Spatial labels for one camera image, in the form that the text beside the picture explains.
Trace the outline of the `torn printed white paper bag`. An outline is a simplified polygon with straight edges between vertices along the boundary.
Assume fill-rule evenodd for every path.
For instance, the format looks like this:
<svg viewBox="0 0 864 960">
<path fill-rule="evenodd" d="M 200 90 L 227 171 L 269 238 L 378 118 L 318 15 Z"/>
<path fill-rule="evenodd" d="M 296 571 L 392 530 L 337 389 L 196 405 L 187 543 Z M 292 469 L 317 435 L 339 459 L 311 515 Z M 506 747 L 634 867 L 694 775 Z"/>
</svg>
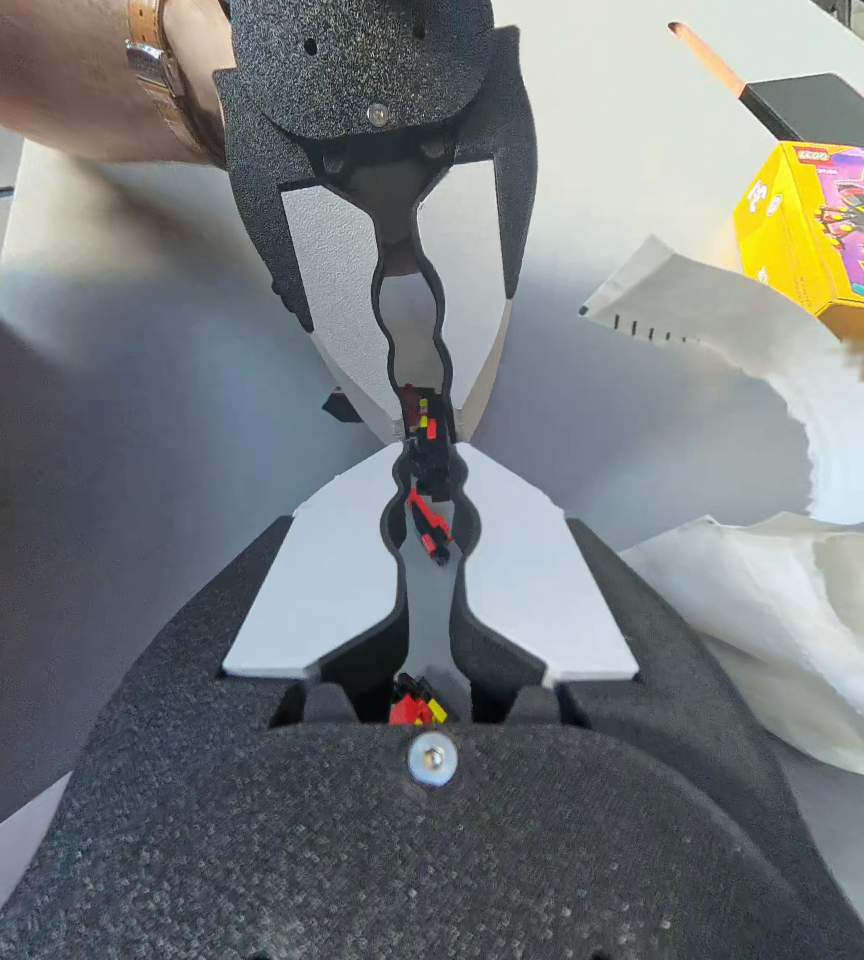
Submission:
<svg viewBox="0 0 864 960">
<path fill-rule="evenodd" d="M 809 515 L 864 522 L 864 380 L 846 347 L 803 307 L 651 235 L 579 314 L 640 342 L 701 347 L 766 382 L 805 431 Z"/>
</svg>

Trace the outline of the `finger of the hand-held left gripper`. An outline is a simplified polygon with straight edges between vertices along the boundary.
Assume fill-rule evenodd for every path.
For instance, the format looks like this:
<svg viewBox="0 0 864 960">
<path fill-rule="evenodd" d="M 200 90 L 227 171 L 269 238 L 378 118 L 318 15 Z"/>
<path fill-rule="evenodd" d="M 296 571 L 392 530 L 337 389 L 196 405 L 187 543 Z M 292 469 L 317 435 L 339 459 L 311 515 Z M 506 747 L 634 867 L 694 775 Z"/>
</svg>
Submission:
<svg viewBox="0 0 864 960">
<path fill-rule="evenodd" d="M 457 436 L 471 438 L 486 410 L 509 326 L 492 159 L 456 164 L 417 205 L 418 240 L 440 282 L 440 338 Z"/>
<path fill-rule="evenodd" d="M 282 194 L 310 310 L 311 339 L 365 425 L 384 444 L 404 438 L 390 377 L 390 342 L 376 316 L 375 223 L 350 199 L 314 185 Z"/>
</svg>

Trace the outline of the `large plain white paper bag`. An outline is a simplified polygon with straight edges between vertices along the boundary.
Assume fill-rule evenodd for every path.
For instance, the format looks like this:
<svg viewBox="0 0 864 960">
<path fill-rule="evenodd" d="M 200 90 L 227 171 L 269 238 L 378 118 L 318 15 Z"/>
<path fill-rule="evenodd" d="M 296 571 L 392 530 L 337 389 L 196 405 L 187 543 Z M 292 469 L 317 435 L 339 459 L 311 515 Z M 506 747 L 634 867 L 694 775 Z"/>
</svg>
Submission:
<svg viewBox="0 0 864 960">
<path fill-rule="evenodd" d="M 706 642 L 762 726 L 864 776 L 864 532 L 710 517 L 620 553 Z"/>
</svg>

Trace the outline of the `colourful cardboard lego box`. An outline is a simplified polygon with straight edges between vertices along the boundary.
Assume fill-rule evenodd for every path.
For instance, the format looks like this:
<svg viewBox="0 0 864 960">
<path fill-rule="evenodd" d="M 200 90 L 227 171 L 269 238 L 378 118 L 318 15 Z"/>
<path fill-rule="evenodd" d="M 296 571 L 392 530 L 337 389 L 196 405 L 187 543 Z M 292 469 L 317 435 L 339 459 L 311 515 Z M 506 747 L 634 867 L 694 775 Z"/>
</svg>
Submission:
<svg viewBox="0 0 864 960">
<path fill-rule="evenodd" d="M 748 277 L 864 346 L 864 147 L 780 142 L 733 223 Z"/>
</svg>

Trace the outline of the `small red black lego assembly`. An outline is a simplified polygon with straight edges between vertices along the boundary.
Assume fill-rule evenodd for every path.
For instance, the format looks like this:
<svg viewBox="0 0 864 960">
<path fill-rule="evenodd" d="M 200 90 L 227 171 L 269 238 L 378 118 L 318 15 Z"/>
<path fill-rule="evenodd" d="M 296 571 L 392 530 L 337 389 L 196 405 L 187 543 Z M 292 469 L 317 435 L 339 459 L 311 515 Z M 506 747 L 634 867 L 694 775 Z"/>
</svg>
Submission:
<svg viewBox="0 0 864 960">
<path fill-rule="evenodd" d="M 450 500 L 449 458 L 446 446 L 417 437 L 406 442 L 411 490 L 407 504 L 420 543 L 429 558 L 444 567 L 450 558 L 453 538 L 449 522 L 433 503 Z"/>
</svg>

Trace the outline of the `long black studded lego strip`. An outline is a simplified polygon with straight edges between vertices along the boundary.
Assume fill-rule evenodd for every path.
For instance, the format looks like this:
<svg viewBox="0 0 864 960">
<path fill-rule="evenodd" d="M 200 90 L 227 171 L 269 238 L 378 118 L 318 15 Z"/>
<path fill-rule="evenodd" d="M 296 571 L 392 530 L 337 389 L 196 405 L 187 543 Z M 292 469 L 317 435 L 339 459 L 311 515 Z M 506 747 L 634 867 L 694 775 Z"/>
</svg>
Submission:
<svg viewBox="0 0 864 960">
<path fill-rule="evenodd" d="M 388 723 L 391 726 L 440 726 L 451 711 L 423 677 L 401 671 L 392 682 Z"/>
</svg>

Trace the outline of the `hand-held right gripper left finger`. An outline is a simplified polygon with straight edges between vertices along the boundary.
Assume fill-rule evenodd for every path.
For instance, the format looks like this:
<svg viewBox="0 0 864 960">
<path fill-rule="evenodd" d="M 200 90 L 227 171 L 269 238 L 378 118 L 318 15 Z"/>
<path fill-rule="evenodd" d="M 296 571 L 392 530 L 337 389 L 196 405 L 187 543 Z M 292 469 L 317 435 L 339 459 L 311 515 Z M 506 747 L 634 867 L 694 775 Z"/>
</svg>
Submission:
<svg viewBox="0 0 864 960">
<path fill-rule="evenodd" d="M 406 467 L 404 444 L 391 443 L 295 509 L 225 674 L 388 676 L 402 665 Z"/>
</svg>

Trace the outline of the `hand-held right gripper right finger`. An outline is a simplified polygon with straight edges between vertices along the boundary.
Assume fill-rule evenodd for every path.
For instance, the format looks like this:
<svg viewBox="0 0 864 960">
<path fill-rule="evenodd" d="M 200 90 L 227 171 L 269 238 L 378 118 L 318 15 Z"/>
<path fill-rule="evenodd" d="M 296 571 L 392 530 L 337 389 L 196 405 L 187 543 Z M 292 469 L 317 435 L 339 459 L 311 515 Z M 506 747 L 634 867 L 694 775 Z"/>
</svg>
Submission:
<svg viewBox="0 0 864 960">
<path fill-rule="evenodd" d="M 456 665 L 470 679 L 634 678 L 639 664 L 563 510 L 470 443 L 451 452 Z"/>
</svg>

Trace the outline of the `person's left forearm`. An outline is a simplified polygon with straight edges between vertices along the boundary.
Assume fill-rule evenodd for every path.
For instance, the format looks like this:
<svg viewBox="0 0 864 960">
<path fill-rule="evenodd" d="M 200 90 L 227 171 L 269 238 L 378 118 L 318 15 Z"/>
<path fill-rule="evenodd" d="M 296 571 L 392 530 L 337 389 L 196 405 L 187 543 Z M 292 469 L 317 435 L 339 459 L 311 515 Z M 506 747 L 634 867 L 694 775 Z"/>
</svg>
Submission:
<svg viewBox="0 0 864 960">
<path fill-rule="evenodd" d="M 224 147 L 213 74 L 235 65 L 227 2 L 167 1 L 165 28 Z M 199 162 L 128 68 L 126 1 L 0 1 L 0 125 L 74 157 Z"/>
</svg>

